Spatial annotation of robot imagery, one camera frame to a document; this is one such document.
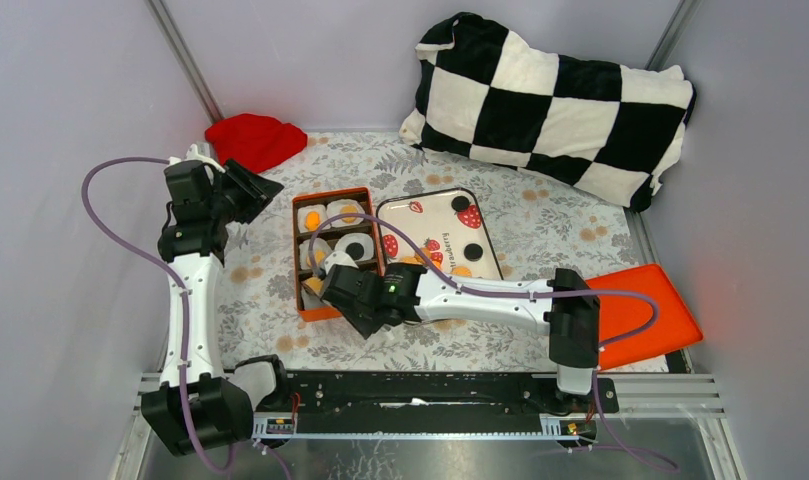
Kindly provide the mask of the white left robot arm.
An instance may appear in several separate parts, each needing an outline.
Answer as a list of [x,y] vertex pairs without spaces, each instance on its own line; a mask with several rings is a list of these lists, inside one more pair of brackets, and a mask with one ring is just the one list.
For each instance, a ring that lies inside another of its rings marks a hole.
[[289,402],[291,387],[275,355],[225,374],[215,321],[228,224],[250,223],[283,187],[233,159],[220,168],[183,160],[164,175],[171,200],[157,248],[158,264],[168,270],[169,334],[160,386],[143,396],[141,410],[180,457],[250,439],[257,407],[276,411]]

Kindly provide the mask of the orange tin lid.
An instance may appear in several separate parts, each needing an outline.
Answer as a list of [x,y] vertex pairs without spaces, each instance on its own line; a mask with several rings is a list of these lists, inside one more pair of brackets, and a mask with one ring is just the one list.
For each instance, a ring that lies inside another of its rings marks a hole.
[[[624,290],[644,294],[659,307],[649,329],[604,348],[599,363],[605,370],[646,361],[689,347],[704,339],[698,323],[663,268],[648,264],[591,278],[592,289]],[[600,337],[603,340],[644,325],[652,314],[648,303],[635,298],[600,298]]]

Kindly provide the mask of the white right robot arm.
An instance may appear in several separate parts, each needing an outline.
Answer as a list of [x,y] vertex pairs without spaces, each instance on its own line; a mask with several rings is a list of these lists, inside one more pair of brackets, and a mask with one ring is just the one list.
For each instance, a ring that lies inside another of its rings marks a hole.
[[448,319],[545,335],[548,357],[556,366],[557,405],[577,412],[593,398],[600,300],[573,270],[558,269],[552,279],[505,281],[447,276],[407,263],[393,263],[383,274],[331,265],[320,298],[364,338],[386,326]]

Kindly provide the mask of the orange cookie tin box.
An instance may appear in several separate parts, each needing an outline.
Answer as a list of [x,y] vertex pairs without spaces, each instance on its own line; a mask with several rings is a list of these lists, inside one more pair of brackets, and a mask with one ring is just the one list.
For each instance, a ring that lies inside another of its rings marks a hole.
[[314,242],[317,238],[320,238],[326,241],[332,248],[332,252],[334,252],[334,245],[343,235],[348,233],[369,234],[373,237],[375,242],[375,258],[370,261],[356,262],[356,265],[361,270],[369,270],[376,273],[381,273],[383,271],[382,254],[380,252],[380,236],[378,234],[378,228],[371,222],[363,220],[360,224],[348,228],[332,228],[329,224],[315,232],[300,233],[298,231],[296,220],[297,210],[299,207],[314,204],[323,204],[325,207],[327,207],[330,202],[338,199],[357,200],[365,209],[365,214],[371,214],[373,212],[372,197],[369,189],[366,187],[355,187],[299,195],[292,200],[296,308],[299,317],[308,323],[333,319],[339,315],[339,312],[332,307],[324,305],[318,300],[317,297],[312,294],[308,294],[303,290],[301,283],[307,278],[313,276],[313,270],[302,270],[299,267],[298,250],[301,242],[305,240]]

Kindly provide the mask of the white strawberry tray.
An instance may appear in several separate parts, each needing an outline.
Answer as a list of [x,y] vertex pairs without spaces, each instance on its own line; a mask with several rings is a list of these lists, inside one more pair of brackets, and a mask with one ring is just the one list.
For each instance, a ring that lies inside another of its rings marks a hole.
[[[451,207],[455,196],[468,197],[472,205],[463,213]],[[464,188],[386,200],[377,207],[376,217],[384,220],[414,241],[417,249],[447,274],[456,266],[468,267],[471,277],[501,280],[498,260],[475,195]],[[483,247],[483,257],[475,262],[464,258],[469,243]]]

